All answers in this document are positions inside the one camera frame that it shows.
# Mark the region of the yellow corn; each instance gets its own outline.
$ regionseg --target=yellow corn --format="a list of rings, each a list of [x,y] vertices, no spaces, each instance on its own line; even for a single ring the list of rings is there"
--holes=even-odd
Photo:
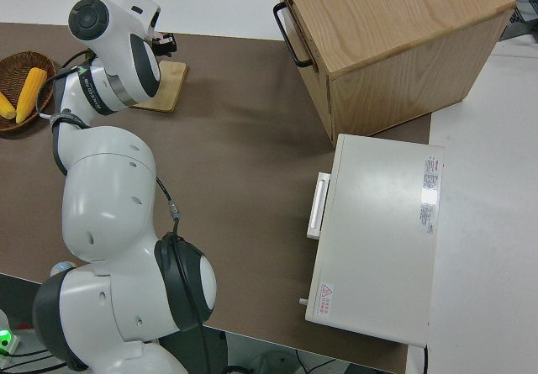
[[[13,119],[16,111],[5,95],[0,92],[0,116],[5,119]]]
[[[32,67],[26,76],[23,89],[18,96],[17,101],[17,117],[15,122],[20,124],[32,112],[35,106],[35,99],[40,91],[41,86],[47,79],[47,72],[37,67]]]

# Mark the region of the warning label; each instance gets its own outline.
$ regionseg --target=warning label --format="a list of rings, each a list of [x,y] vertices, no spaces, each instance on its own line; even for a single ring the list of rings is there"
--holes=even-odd
[[[318,289],[318,298],[317,305],[315,308],[315,313],[322,317],[329,316],[330,313],[330,302],[333,297],[333,291],[335,287],[329,283],[320,283]]]

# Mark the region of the wooden cabinet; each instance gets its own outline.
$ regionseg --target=wooden cabinet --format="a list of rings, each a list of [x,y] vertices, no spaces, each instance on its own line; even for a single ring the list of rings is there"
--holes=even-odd
[[[333,144],[460,102],[514,0],[282,0],[299,71]]]

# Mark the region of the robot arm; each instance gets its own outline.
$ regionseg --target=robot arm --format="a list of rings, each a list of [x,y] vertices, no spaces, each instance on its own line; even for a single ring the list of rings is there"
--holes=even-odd
[[[63,238],[88,263],[41,286],[34,325],[78,371],[186,373],[158,339],[202,324],[214,306],[216,280],[203,253],[175,233],[156,237],[150,148],[123,129],[83,129],[155,96],[159,11],[150,0],[81,0],[69,16],[73,36],[97,58],[55,81],[53,147],[66,174]]]

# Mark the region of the wicker basket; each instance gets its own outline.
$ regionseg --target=wicker basket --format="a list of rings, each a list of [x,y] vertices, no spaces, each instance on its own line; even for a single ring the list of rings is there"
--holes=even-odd
[[[24,81],[32,67],[39,67],[47,72],[47,78],[55,75],[55,66],[51,59],[38,52],[19,52],[0,61],[0,92],[16,107],[18,96],[23,89]],[[52,99],[52,84],[44,89],[40,97],[41,108],[45,109]],[[15,119],[0,117],[0,132],[13,132],[24,129],[31,124],[38,114],[35,109],[21,124]]]

